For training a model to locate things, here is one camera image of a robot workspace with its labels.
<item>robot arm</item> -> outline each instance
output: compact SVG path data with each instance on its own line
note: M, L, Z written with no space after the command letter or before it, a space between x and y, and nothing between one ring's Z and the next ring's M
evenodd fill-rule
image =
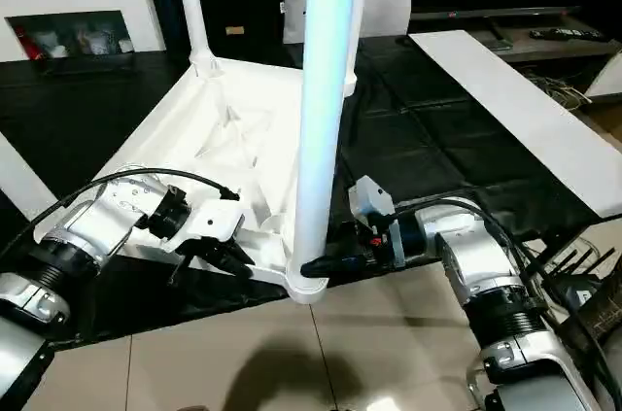
M354 217L364 226L359 233L367 231L382 241L385 252L393 253L395 266L408 262L407 246L442 260L481 348L466 373L480 409L601 409L570 354L544 324L542 302L529 296L504 248L479 217L461 207L439 205L388 223L383 217L395 213L391 196L368 177L357 181L349 197ZM462 198L452 200L475 206ZM479 372L496 386L486 398L477 385Z
M159 238L166 252L206 257L224 271L250 275L245 263L253 262L232 239L243 222L240 203L214 198L191 208L185 196L154 175L118 178L9 260L0 274L0 409L20 409L30 397L53 358L48 336L67 323L83 288L135 227Z

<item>white pillow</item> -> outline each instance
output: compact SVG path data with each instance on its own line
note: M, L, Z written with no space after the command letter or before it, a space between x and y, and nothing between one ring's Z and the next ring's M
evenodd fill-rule
M285 0L283 43L304 41L304 13L307 0ZM361 37L403 35L410 21L411 0L364 0Z

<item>tile floor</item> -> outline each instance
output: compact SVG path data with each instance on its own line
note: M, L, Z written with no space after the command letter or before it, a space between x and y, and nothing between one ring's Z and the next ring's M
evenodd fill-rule
M586 237L604 252L622 249L619 234L620 221ZM283 300L61 353L25 410L375 411L390 397L401 411L469 411L476 354L437 264L331 289L311 308Z

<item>white pole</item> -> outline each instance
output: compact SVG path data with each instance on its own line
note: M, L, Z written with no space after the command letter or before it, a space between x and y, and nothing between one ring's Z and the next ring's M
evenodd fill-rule
M2 134L0 160L0 189L27 219L32 221L56 202L54 194Z
M205 30L205 20L203 19L203 10L201 9L201 0L182 0L184 3L184 14L186 15L186 24L190 36L190 46L192 52L190 61L192 63L201 64L206 69L215 69L216 58L210 51L207 42L207 31Z
M288 282L301 292L320 288L317 280L300 276L300 266L325 249L352 5L353 0L307 0L294 253L288 267Z
M364 1L365 0L354 0L352 7L352 27L350 29L350 42L348 46L348 68L343 92L345 97L352 95L357 86L354 64L357 59L357 48L359 47L359 34L361 33L361 21L363 20Z

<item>sticker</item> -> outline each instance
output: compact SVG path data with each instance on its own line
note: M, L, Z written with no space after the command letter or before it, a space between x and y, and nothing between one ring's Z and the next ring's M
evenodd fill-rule
M226 35L244 35L244 26L243 25L231 25L229 27L225 27Z

